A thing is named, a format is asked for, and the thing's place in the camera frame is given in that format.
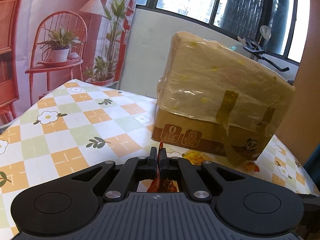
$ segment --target cardboard box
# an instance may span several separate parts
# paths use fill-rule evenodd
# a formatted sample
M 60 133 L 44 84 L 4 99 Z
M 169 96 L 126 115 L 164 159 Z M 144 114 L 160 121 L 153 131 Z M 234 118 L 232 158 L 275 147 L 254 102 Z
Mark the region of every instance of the cardboard box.
M 152 139 L 196 151 L 226 155 L 219 128 L 217 123 L 172 114 L 157 107 Z M 230 126 L 229 139 L 234 150 L 245 159 L 256 160 L 260 155 L 255 152 L 261 142 L 257 133 Z M 261 143 L 267 144 L 270 139 L 263 138 Z
M 281 76 L 216 41 L 172 37 L 157 86 L 153 139 L 226 155 L 235 166 L 256 160 L 293 100 Z

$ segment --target screw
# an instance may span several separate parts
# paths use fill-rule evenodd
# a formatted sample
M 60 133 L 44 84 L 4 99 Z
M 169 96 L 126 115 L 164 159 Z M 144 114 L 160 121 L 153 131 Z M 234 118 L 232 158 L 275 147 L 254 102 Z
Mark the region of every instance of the screw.
M 209 197 L 209 193 L 204 191 L 204 190 L 198 190 L 195 193 L 193 193 L 193 195 L 196 198 L 207 198 L 207 197 Z
M 107 198 L 112 198 L 112 199 L 120 198 L 121 197 L 121 193 L 119 191 L 116 191 L 116 190 L 111 190 L 111 191 L 108 191 L 106 193 L 106 197 Z

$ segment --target wicker chair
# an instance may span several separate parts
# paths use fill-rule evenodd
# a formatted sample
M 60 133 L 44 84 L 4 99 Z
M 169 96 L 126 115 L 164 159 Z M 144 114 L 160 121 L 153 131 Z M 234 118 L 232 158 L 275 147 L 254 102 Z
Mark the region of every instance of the wicker chair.
M 72 47 L 71 52 L 76 52 L 80 56 L 80 61 L 62 66 L 62 67 L 48 67 L 37 62 L 45 61 L 50 56 L 50 51 L 45 51 L 45 48 L 39 43 L 49 40 L 49 30 L 59 30 L 60 25 L 68 31 L 74 32 L 79 40 L 82 41 L 81 44 L 78 44 Z M 47 73 L 47 92 L 50 91 L 50 72 L 59 71 L 68 69 L 70 71 L 70 79 L 73 79 L 73 68 L 78 67 L 80 70 L 80 79 L 82 80 L 82 69 L 81 65 L 83 63 L 82 56 L 84 51 L 84 46 L 87 40 L 87 26 L 84 20 L 76 13 L 69 11 L 60 11 L 55 12 L 49 15 L 44 19 L 37 31 L 36 37 L 33 44 L 32 54 L 31 54 L 31 63 L 30 68 L 25 71 L 29 74 L 29 89 L 30 89 L 30 104 L 32 105 L 32 88 L 33 88 L 33 75 L 35 73 Z

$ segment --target packing tape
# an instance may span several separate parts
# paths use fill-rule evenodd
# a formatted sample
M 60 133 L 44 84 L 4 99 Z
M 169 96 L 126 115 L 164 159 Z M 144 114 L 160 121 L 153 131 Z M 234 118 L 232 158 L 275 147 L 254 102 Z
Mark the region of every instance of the packing tape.
M 238 93 L 233 92 L 231 90 L 226 90 L 221 106 L 216 115 L 216 121 L 219 124 L 221 142 L 223 143 L 227 159 L 232 165 L 236 167 L 246 161 L 244 157 L 242 157 L 239 153 L 237 153 L 234 150 L 228 138 L 229 115 L 236 104 L 238 96 L 239 96 Z M 257 141 L 259 142 L 259 146 L 256 148 L 257 155 L 259 155 L 263 150 L 262 147 L 264 146 L 264 142 L 266 140 L 265 130 L 267 125 L 271 122 L 274 112 L 275 112 L 274 108 L 268 107 L 264 113 L 264 116 L 261 122 L 257 124 L 257 128 L 256 128 L 257 134 L 258 134 Z
M 263 118 L 260 123 L 257 124 L 257 134 L 258 138 L 257 141 L 259 142 L 257 148 L 256 148 L 256 155 L 253 155 L 252 157 L 257 157 L 262 151 L 263 151 L 263 146 L 265 145 L 265 140 L 266 140 L 266 127 L 267 125 L 271 122 L 271 119 L 273 117 L 273 114 L 275 112 L 275 109 L 268 106 L 266 109 Z
M 221 142 L 227 156 L 228 161 L 234 165 L 239 166 L 246 161 L 239 153 L 237 153 L 229 142 L 229 115 L 234 108 L 239 94 L 230 90 L 226 90 L 221 106 L 216 115 L 216 121 L 219 124 L 219 132 Z

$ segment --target checkered tablecloth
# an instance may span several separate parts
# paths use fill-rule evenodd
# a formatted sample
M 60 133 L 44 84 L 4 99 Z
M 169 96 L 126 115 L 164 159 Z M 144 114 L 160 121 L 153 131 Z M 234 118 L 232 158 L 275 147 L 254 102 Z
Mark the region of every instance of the checkered tablecloth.
M 156 100 L 71 80 L 46 95 L 0 135 L 0 239 L 18 230 L 10 214 L 14 197 L 28 187 L 113 160 L 149 155 Z M 231 167 L 223 156 L 165 145 L 169 156 L 211 160 Z M 291 152 L 274 136 L 256 162 L 258 178 L 297 193 L 319 195 Z M 144 191 L 149 181 L 139 190 Z

